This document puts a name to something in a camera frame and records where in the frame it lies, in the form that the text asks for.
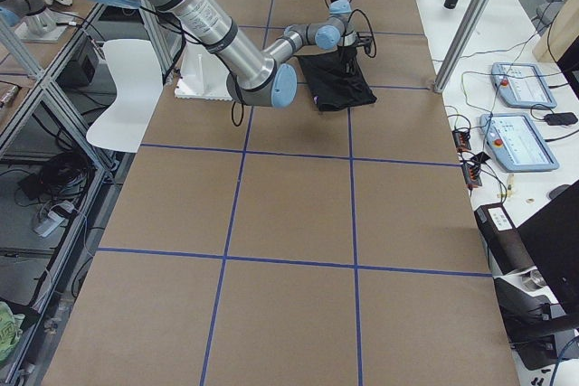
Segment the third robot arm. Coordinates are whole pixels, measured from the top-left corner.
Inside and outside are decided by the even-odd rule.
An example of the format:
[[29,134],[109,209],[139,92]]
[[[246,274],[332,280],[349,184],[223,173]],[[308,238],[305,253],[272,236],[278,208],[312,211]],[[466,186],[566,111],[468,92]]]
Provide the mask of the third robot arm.
[[22,41],[54,43],[67,25],[67,20],[58,25],[57,14],[49,8],[54,2],[72,5],[72,0],[1,0],[1,16]]

